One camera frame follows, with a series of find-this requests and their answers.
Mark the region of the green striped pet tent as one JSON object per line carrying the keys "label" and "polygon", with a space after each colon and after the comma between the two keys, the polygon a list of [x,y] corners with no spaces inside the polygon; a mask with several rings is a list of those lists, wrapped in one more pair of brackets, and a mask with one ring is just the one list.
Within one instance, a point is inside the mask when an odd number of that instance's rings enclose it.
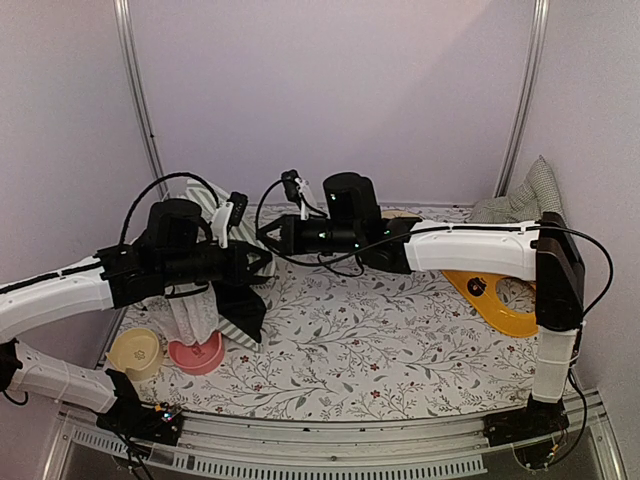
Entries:
{"label": "green striped pet tent", "polygon": [[[220,209],[213,195],[196,180],[187,180],[185,192],[179,198],[194,201],[202,207],[206,220],[213,219]],[[230,227],[231,240],[246,242],[264,251],[264,244],[256,239],[255,227],[243,219],[239,226]],[[257,272],[257,284],[263,284],[275,275],[275,263],[270,260]],[[204,344],[214,332],[220,332],[243,347],[261,351],[262,324],[266,306],[251,286],[229,286],[215,283],[206,291],[180,298],[152,297],[141,302],[151,321],[168,342],[178,341],[191,347]]]}

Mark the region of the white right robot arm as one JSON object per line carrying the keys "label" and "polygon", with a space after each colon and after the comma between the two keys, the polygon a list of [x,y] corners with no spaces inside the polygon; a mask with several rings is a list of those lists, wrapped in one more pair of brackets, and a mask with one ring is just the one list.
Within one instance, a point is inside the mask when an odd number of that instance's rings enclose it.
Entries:
{"label": "white right robot arm", "polygon": [[296,255],[356,256],[387,273],[432,270],[518,278],[535,285],[539,331],[533,400],[517,427],[537,436],[556,417],[575,342],[584,318],[584,262],[562,218],[546,212],[537,221],[506,224],[447,223],[415,217],[386,218],[372,181],[354,172],[323,182],[321,213],[307,199],[307,183],[291,170],[281,176],[287,199],[300,211],[255,224],[256,237],[287,260]]}

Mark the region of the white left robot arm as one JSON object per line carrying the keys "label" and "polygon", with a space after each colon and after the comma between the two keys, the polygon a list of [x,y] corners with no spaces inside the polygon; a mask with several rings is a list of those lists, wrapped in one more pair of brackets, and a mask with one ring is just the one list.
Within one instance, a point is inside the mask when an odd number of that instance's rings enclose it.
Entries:
{"label": "white left robot arm", "polygon": [[177,287],[198,294],[214,283],[245,286],[258,281],[272,259],[251,243],[229,238],[244,210],[232,203],[206,219],[187,199],[154,203],[147,225],[132,242],[99,250],[73,265],[1,288],[1,391],[36,393],[85,407],[128,434],[148,426],[128,377],[112,369],[86,370],[19,341],[27,331],[93,311],[120,309]]}

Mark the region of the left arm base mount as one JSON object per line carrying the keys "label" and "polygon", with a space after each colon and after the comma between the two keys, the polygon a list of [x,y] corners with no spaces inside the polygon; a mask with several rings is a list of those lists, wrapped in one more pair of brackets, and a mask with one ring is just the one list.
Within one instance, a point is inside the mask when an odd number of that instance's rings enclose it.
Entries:
{"label": "left arm base mount", "polygon": [[98,413],[96,426],[119,434],[125,439],[140,439],[176,446],[184,418],[178,404],[142,402],[134,388],[117,388],[115,402],[104,413]]}

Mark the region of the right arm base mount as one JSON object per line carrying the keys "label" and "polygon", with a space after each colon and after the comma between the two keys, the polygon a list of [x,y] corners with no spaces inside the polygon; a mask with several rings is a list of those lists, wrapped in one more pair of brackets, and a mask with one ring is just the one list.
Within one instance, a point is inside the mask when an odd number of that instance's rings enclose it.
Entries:
{"label": "right arm base mount", "polygon": [[560,432],[569,427],[562,403],[536,403],[483,418],[483,436],[491,447]]}

